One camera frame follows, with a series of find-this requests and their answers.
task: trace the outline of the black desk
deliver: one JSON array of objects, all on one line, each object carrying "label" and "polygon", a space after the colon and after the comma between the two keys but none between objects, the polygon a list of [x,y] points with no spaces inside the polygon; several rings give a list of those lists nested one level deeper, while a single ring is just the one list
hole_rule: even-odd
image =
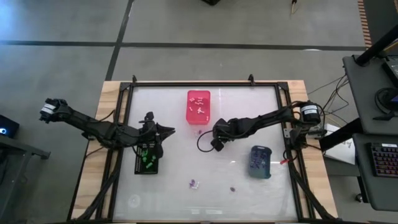
[{"label": "black desk", "polygon": [[367,142],[398,144],[398,137],[354,134],[353,141],[359,172],[363,180],[362,196],[368,199],[375,210],[398,211],[398,179],[373,176],[369,150],[365,147]]},{"label": "black desk", "polygon": [[374,58],[368,65],[361,67],[353,57],[343,58],[359,118],[321,139],[320,146],[324,151],[353,138],[360,174],[358,183],[364,202],[369,202],[375,210],[398,211],[398,194],[395,194],[398,179],[373,176],[372,164],[365,148],[367,142],[398,144],[398,118],[390,121],[373,120],[383,115],[374,102],[375,93],[381,88],[394,87],[381,67],[383,63],[384,59]]},{"label": "black desk", "polygon": [[19,143],[14,139],[0,135],[0,152],[7,152],[7,161],[1,165],[0,177],[3,168],[6,166],[6,173],[2,184],[0,185],[0,222],[7,221],[12,208],[13,199],[17,189],[21,186],[21,177],[23,177],[29,159],[32,155],[38,155],[42,159],[48,159],[49,152]]},{"label": "black desk", "polygon": [[355,63],[353,57],[343,58],[359,118],[321,139],[322,149],[330,149],[350,139],[353,133],[398,136],[398,118],[390,121],[373,120],[374,117],[383,115],[374,102],[375,93],[381,88],[394,87],[381,67],[383,62],[384,59],[374,58],[369,65],[361,67]]},{"label": "black desk", "polygon": [[326,156],[323,157],[323,161],[325,162],[328,175],[359,177],[357,164],[352,165],[346,162],[340,162],[335,159],[327,158]]}]

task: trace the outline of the pink container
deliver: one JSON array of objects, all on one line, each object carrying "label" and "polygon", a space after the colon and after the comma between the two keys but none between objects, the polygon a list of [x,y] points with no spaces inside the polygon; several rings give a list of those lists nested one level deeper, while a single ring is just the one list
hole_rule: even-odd
[{"label": "pink container", "polygon": [[208,124],[210,120],[210,91],[190,90],[187,95],[188,124]]}]

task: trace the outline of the rgb keyboard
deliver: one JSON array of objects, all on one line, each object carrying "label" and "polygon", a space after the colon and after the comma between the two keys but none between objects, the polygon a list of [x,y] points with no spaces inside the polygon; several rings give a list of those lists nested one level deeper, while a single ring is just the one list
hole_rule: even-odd
[{"label": "rgb keyboard", "polygon": [[376,177],[398,177],[398,147],[396,144],[368,143]]}]

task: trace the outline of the black box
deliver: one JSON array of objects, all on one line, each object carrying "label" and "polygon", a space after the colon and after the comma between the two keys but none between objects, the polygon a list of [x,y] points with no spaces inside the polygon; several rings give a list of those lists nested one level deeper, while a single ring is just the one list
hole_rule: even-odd
[{"label": "black box", "polygon": [[392,84],[394,84],[394,86],[398,88],[398,60],[390,60],[389,62],[384,62],[382,67],[390,78]]},{"label": "black box", "polygon": [[0,115],[0,134],[14,138],[18,128],[19,124],[17,122]]}]

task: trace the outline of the gray concrete floor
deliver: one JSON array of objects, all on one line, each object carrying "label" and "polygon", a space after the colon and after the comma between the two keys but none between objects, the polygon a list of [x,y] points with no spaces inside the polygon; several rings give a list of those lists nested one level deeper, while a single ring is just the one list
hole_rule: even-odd
[{"label": "gray concrete floor", "polygon": [[[115,42],[127,0],[0,0],[0,40]],[[135,0],[125,42],[363,46],[357,0]],[[33,159],[16,218],[31,223],[67,217],[87,141],[62,123],[38,121],[44,100],[64,98],[95,115],[112,47],[0,45],[0,114],[21,124],[18,139],[51,151]],[[361,52],[305,50],[122,48],[113,80],[303,79],[308,91],[342,75],[341,58]],[[334,86],[310,95],[324,104]],[[340,91],[350,106],[337,115],[357,117],[349,86]],[[331,110],[343,103],[336,100]],[[377,212],[353,201],[354,177],[330,177],[343,219],[393,221],[398,214]]]}]

